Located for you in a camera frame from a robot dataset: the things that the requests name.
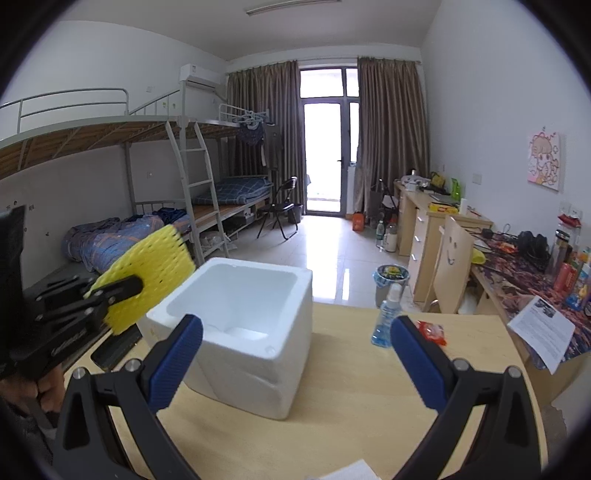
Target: ceiling light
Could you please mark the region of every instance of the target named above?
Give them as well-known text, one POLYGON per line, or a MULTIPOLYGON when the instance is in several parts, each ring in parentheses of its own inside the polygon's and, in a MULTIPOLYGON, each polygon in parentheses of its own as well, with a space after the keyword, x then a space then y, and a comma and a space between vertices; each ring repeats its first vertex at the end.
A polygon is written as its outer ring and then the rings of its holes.
POLYGON ((284 2, 273 2, 272 4, 261 5, 260 7, 249 8, 246 14, 250 17, 253 15, 279 10, 281 8, 300 7, 302 5, 312 4, 334 4, 341 3, 343 0, 286 0, 284 2))

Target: anime poster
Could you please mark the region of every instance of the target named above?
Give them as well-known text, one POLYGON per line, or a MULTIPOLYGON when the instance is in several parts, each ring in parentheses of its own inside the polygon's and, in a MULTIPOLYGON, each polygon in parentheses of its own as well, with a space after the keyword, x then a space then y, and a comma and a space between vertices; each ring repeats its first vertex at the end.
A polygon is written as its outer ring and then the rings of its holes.
POLYGON ((530 138, 527 180, 549 189, 560 185, 560 136, 546 133, 545 128, 530 138))

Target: wastebasket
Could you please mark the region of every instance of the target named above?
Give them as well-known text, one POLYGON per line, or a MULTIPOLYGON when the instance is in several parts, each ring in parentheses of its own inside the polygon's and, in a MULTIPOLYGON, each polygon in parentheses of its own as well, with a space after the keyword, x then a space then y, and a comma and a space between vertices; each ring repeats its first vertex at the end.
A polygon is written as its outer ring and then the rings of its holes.
POLYGON ((382 306, 382 302, 388 296, 390 285, 393 283, 399 283, 402 285, 401 292, 404 292, 410 273, 404 267, 400 265, 382 265, 374 272, 375 281, 375 305, 377 308, 382 306))
POLYGON ((304 206, 301 203, 296 203, 295 206, 287 212, 287 221, 293 224, 300 223, 303 214, 304 206))

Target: window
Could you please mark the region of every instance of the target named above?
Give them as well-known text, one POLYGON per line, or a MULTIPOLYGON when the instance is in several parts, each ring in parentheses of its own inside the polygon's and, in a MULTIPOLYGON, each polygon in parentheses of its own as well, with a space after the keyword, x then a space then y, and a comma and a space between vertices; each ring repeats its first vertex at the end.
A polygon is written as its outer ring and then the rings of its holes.
POLYGON ((341 69, 303 70, 301 72, 301 98, 342 97, 341 69))
POLYGON ((347 69, 347 96, 359 96, 359 78, 357 77, 357 69, 347 69))

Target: wooden chair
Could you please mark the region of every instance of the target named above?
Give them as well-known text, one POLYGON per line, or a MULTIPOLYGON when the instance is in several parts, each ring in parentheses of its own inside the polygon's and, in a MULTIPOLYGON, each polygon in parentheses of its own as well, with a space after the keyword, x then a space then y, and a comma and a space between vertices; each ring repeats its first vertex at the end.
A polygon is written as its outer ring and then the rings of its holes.
POLYGON ((433 281, 426 302, 427 310, 439 305, 441 313, 457 313, 472 266, 474 239, 451 216, 446 217, 445 231, 441 236, 439 256, 433 274, 433 281))

